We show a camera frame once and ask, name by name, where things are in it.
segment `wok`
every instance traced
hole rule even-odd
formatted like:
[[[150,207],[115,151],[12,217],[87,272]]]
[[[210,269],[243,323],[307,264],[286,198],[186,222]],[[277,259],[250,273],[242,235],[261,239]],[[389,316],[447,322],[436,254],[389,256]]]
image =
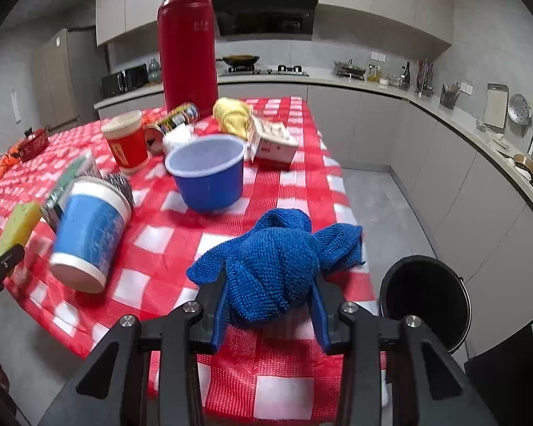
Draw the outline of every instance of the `wok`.
[[[251,54],[238,54],[235,56],[225,56],[223,58],[216,59],[215,62],[223,61],[225,64],[231,67],[250,67],[259,60],[259,56],[253,56]]]

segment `screw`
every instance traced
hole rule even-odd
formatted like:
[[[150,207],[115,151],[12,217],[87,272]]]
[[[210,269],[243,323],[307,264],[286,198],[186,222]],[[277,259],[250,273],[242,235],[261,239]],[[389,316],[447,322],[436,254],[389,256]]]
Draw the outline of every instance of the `screw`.
[[[422,324],[421,318],[416,315],[408,315],[407,318],[405,318],[405,322],[412,328],[420,327]]]
[[[119,320],[121,327],[131,327],[134,325],[134,322],[136,322],[136,318],[134,317],[134,315],[130,314],[123,315]]]
[[[351,301],[346,301],[341,305],[341,309],[343,312],[353,314],[354,312],[357,312],[359,310],[359,306]]]
[[[199,307],[200,306],[197,301],[188,301],[187,303],[183,303],[182,309],[184,312],[192,314],[199,311]]]

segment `countertop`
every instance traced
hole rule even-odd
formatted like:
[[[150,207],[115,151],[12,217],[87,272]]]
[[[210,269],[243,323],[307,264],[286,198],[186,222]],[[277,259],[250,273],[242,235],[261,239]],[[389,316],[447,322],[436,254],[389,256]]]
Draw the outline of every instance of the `countertop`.
[[[233,83],[306,83],[318,84],[333,87],[349,88],[358,91],[367,91],[378,93],[393,98],[399,98],[411,102],[420,107],[426,112],[434,115],[439,120],[447,124],[449,127],[460,133],[473,145],[479,148],[484,155],[488,156],[496,165],[502,168],[513,182],[527,196],[533,204],[533,186],[513,168],[510,166],[506,158],[498,152],[501,149],[492,138],[495,135],[492,131],[482,132],[476,128],[476,121],[469,113],[462,109],[455,107],[454,110],[449,110],[439,104],[440,98],[433,96],[432,98],[419,98],[413,91],[403,91],[391,86],[383,86],[378,83],[361,81],[356,79],[347,79],[335,76],[329,69],[318,69],[314,67],[304,67],[304,71],[309,76],[300,75],[236,75],[236,76],[218,76],[218,84],[233,84]],[[95,104],[95,109],[107,107],[112,104],[138,98],[141,96],[148,96],[163,92],[163,85],[146,86],[140,89],[125,93],[114,98],[104,99]],[[511,146],[507,150],[509,153],[521,153],[519,150]]]

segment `white box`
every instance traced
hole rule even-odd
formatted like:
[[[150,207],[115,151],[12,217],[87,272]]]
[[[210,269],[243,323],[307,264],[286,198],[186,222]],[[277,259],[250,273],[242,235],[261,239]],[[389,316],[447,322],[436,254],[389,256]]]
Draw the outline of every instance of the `white box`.
[[[298,141],[284,124],[260,119],[251,114],[247,121],[247,140],[253,163],[287,169],[292,163]]]

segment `red cup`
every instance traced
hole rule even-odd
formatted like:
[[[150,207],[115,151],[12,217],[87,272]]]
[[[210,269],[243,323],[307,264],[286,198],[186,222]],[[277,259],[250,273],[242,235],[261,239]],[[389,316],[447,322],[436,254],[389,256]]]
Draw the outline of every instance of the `red cup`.
[[[123,173],[134,173],[148,163],[142,112],[133,110],[117,115],[101,131]]]

